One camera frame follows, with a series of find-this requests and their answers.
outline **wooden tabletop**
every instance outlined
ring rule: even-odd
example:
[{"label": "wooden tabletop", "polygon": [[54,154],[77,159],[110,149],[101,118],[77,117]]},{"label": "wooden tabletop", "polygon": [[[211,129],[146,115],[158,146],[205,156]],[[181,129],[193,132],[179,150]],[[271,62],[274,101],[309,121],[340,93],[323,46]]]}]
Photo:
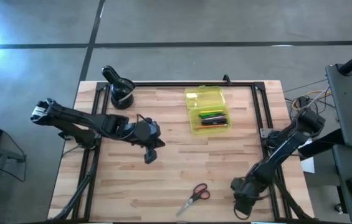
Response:
[{"label": "wooden tabletop", "polygon": [[[274,127],[282,129],[290,120],[281,82],[264,82]],[[96,82],[80,83],[76,110],[91,113],[95,86]],[[137,113],[153,118],[160,125],[160,138],[166,146],[158,148],[157,160],[147,165],[143,159],[144,149],[126,142],[103,139],[91,222],[240,221],[233,212],[231,180],[244,176],[262,158],[252,92],[248,87],[222,88],[232,128],[219,134],[195,135],[190,130],[184,89],[138,87],[134,91],[134,104],[127,110],[116,110],[111,103],[108,104],[107,113],[129,116],[130,122],[136,121]],[[265,118],[264,110],[261,109],[261,112]],[[69,141],[64,150],[74,146],[76,143]],[[49,217],[57,215],[74,194],[82,154],[82,150],[77,149],[62,159]],[[307,214],[313,216],[299,158],[289,157],[282,164],[282,169],[292,197]],[[176,217],[176,212],[190,197],[193,188],[202,182],[208,184],[211,198],[194,202]],[[277,197],[279,208],[283,211],[280,194]],[[83,215],[84,202],[80,208],[79,214]],[[248,221],[272,220],[270,199],[267,198],[255,204]]]}]

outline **yellow plastic box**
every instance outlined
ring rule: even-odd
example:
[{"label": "yellow plastic box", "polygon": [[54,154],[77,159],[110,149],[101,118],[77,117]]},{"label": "yellow plastic box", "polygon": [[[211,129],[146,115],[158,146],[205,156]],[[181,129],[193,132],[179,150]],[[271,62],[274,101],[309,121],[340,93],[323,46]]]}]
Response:
[{"label": "yellow plastic box", "polygon": [[[218,86],[199,86],[185,89],[186,103],[189,110],[189,122],[194,134],[216,133],[231,128],[231,119],[226,107],[223,93]],[[223,110],[228,121],[227,126],[213,128],[196,128],[202,126],[199,117],[202,111]]]}]

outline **black metal frame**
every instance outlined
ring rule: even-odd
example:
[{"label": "black metal frame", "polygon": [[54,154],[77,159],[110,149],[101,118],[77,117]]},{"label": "black metal frame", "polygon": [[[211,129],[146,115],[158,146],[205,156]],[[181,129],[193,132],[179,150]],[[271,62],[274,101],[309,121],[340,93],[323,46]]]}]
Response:
[{"label": "black metal frame", "polygon": [[[224,75],[223,82],[135,82],[135,84],[136,84],[136,86],[141,86],[141,87],[143,87],[143,86],[185,86],[185,87],[188,87],[188,86],[201,86],[201,85],[249,87],[252,92],[256,120],[257,120],[257,128],[258,128],[258,132],[259,132],[259,138],[260,138],[260,144],[262,147],[263,157],[267,158],[271,154],[269,148],[264,144],[264,138],[260,135],[260,129],[264,128],[264,124],[263,124],[263,120],[262,120],[262,115],[260,113],[259,98],[257,96],[258,91],[260,91],[260,93],[262,95],[263,107],[264,107],[265,116],[266,116],[266,120],[267,120],[267,126],[268,126],[268,128],[273,128],[272,117],[271,117],[271,113],[270,113],[270,106],[269,106],[269,101],[267,99],[267,93],[265,91],[264,82],[231,82],[229,80],[229,77],[227,75]],[[110,94],[109,85],[107,82],[98,82],[97,86],[96,86],[96,90],[95,90],[92,114],[97,113],[98,101],[100,99],[100,94],[101,94],[102,90],[105,90],[105,95],[104,95],[104,99],[103,99],[103,106],[102,106],[101,113],[106,113],[107,106],[108,106],[109,94]],[[93,150],[94,151],[94,159],[92,162],[92,167],[98,166],[100,145],[101,145],[101,139],[99,140],[97,147]],[[81,197],[80,191],[82,192],[84,190],[84,188],[80,189],[80,186],[83,185],[83,180],[85,179],[85,176],[87,173],[87,163],[88,163],[89,154],[90,154],[90,150],[85,150],[83,153],[82,164],[80,166],[80,173],[79,173],[79,178],[78,178],[78,189],[76,192],[76,194],[79,194],[79,197],[77,198],[76,203],[72,207],[73,210],[72,210],[71,219],[70,220],[64,220],[64,219],[47,220],[47,223],[70,223],[70,222],[76,223],[76,222],[88,222],[89,221],[90,212],[91,212],[91,205],[92,205],[92,198],[93,198],[93,191],[94,191],[95,175],[97,173],[97,169],[94,170],[92,178],[89,181],[87,198],[86,198],[86,206],[85,206],[83,218],[78,217],[79,210],[80,210],[80,197]],[[283,178],[282,169],[277,169],[276,178],[283,185],[285,185],[285,180]],[[282,217],[280,216],[280,211],[279,211],[278,202],[277,202],[277,194],[275,192],[274,185],[270,185],[269,191],[270,191],[270,200],[271,200],[271,204],[272,204],[272,211],[273,211],[274,219],[278,220]],[[292,214],[290,211],[290,206],[283,197],[282,197],[282,200],[283,200],[283,207],[285,210],[285,216],[287,219],[291,219]]]}]

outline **cable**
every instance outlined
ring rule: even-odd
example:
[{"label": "cable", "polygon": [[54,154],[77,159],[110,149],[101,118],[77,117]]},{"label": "cable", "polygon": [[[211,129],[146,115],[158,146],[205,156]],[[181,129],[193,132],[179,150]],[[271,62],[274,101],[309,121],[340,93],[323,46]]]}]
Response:
[{"label": "cable", "polygon": [[284,98],[286,101],[288,101],[289,103],[293,103],[293,100],[291,100],[291,99],[288,99],[288,98]]},{"label": "cable", "polygon": [[75,147],[69,149],[68,151],[66,151],[66,152],[64,152],[64,153],[62,154],[62,157],[63,157],[66,153],[72,152],[73,150],[75,150],[75,149],[77,149],[77,148],[80,148],[80,147],[82,147],[82,145],[77,145],[77,146],[75,146]]},{"label": "cable", "polygon": [[320,114],[320,113],[322,113],[322,112],[324,112],[325,110],[326,110],[326,97],[327,97],[328,95],[326,95],[325,97],[324,97],[324,109],[322,110],[322,111],[320,111],[319,113],[318,113],[318,111],[317,111],[317,114]]},{"label": "cable", "polygon": [[14,141],[14,139],[6,132],[6,131],[3,131],[4,133],[6,133],[6,135],[11,139],[11,141],[15,144],[15,146],[20,150],[20,152],[22,153],[23,157],[24,157],[24,163],[25,163],[25,169],[24,169],[24,179],[20,179],[19,177],[15,176],[14,174],[0,168],[0,171],[3,171],[11,176],[13,176],[15,179],[21,181],[21,182],[25,182],[26,181],[26,169],[27,169],[27,163],[26,163],[26,155],[25,155],[25,152],[21,149],[21,147],[18,146],[18,144],[16,144],[16,142]]},{"label": "cable", "polygon": [[6,171],[6,170],[3,170],[2,168],[0,168],[0,171],[3,171],[3,172],[5,172],[5,173],[8,174],[8,175],[13,176],[15,179],[17,179],[17,180],[19,180],[19,181],[21,181],[21,182],[25,182],[25,180],[26,180],[26,176],[24,176],[24,179],[21,180],[19,177],[15,176],[14,174],[12,174],[12,173],[10,173],[10,172],[8,172],[8,171]]},{"label": "cable", "polygon": [[121,137],[121,138],[118,138],[118,139],[113,138],[114,140],[124,140],[124,139],[130,137],[130,136],[136,131],[136,129],[137,129],[137,126],[138,126],[138,118],[139,118],[139,117],[142,118],[142,119],[143,119],[144,121],[146,121],[147,123],[151,123],[151,121],[148,121],[148,120],[147,120],[146,118],[144,118],[141,114],[136,114],[136,116],[137,116],[137,121],[136,121],[136,124],[135,124],[133,130],[132,130],[128,135],[126,135],[125,137]]},{"label": "cable", "polygon": [[[304,94],[303,96],[300,96],[300,97],[294,99],[293,102],[292,102],[292,108],[293,108],[294,110],[300,110],[300,109],[303,109],[303,108],[305,108],[305,107],[309,107],[310,104],[312,104],[312,102],[314,101],[314,100],[311,100],[311,98],[310,98],[310,94],[313,94],[313,93],[320,93],[320,97],[317,99],[317,101],[318,101],[320,98],[324,98],[324,97],[329,96],[329,95],[332,94],[332,92],[330,92],[330,91],[328,91],[328,90],[326,91],[326,93],[324,93],[324,96],[322,96],[323,91],[321,91],[321,90],[310,91],[310,92]],[[298,101],[301,97],[306,97],[307,100],[309,101],[309,104],[308,104],[308,105],[305,105],[305,106],[303,106],[303,107],[297,107],[297,105],[296,105],[296,104],[297,104],[297,101]]]},{"label": "cable", "polygon": [[327,102],[324,102],[324,101],[321,101],[321,100],[317,100],[317,102],[323,103],[323,104],[325,104],[325,105],[328,105],[328,106],[330,106],[330,107],[336,109],[335,106],[333,106],[332,104],[329,104],[329,103],[327,103]]},{"label": "cable", "polygon": [[317,103],[316,102],[313,102],[314,103],[314,106],[315,106],[315,113],[316,114],[319,114],[319,112],[318,112],[318,105],[317,105]]},{"label": "cable", "polygon": [[307,107],[310,107],[310,105],[316,101],[317,99],[319,99],[319,97],[322,95],[322,94],[325,94],[328,90],[330,89],[330,87],[326,88],[325,90],[323,90],[320,94],[318,94],[316,97],[314,97],[314,99],[307,105]]},{"label": "cable", "polygon": [[[268,194],[268,195],[265,195],[265,196],[261,196],[261,197],[248,197],[248,198],[255,198],[256,199],[256,201],[258,201],[258,200],[263,200],[263,199],[265,199],[265,198],[267,198],[268,196],[270,196],[270,194]],[[239,219],[239,220],[247,220],[249,217],[250,217],[250,214],[248,215],[248,216],[246,216],[245,218],[241,218],[238,214],[237,214],[237,204],[238,204],[239,202],[235,202],[235,204],[234,204],[234,215]]]},{"label": "cable", "polygon": [[303,86],[299,86],[299,87],[296,87],[296,88],[292,88],[292,89],[290,89],[290,90],[284,91],[284,93],[287,93],[287,92],[293,91],[293,90],[297,90],[297,89],[300,89],[300,88],[303,88],[303,87],[306,87],[306,86],[309,86],[309,85],[313,85],[313,84],[316,84],[316,83],[320,83],[320,82],[323,82],[323,81],[326,81],[326,80],[327,80],[327,78],[326,78],[326,79],[323,79],[323,80],[320,80],[320,81],[317,81],[317,82],[309,83],[309,84],[307,84],[307,85],[303,85]]},{"label": "cable", "polygon": [[238,202],[236,202],[234,204],[234,215],[239,219],[239,220],[247,220],[249,217],[250,217],[250,214],[248,216],[246,216],[246,218],[241,218],[238,214],[237,214],[237,209],[236,209],[236,206],[237,206]]}]

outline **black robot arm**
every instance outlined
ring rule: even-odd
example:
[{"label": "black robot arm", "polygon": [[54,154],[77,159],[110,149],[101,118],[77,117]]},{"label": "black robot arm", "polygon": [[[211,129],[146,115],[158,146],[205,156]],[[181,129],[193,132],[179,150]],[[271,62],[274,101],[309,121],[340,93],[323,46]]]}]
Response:
[{"label": "black robot arm", "polygon": [[297,205],[296,201],[288,193],[288,190],[279,181],[274,179],[275,170],[293,153],[299,146],[306,143],[308,138],[319,135],[325,120],[310,110],[302,110],[290,126],[281,132],[272,133],[270,141],[276,150],[269,158],[256,163],[245,177],[234,178],[231,189],[234,191],[234,209],[250,216],[252,207],[270,184],[275,182],[282,195],[287,200],[292,210],[300,219],[310,219]]},{"label": "black robot arm", "polygon": [[[85,148],[94,147],[100,136],[137,144],[146,148],[145,162],[156,159],[155,148],[165,143],[159,139],[160,127],[151,118],[128,123],[128,117],[115,114],[88,114],[66,108],[48,98],[36,105],[31,120],[35,124],[55,126],[62,132],[60,136],[73,136]],[[75,124],[90,129],[81,129]]]}]

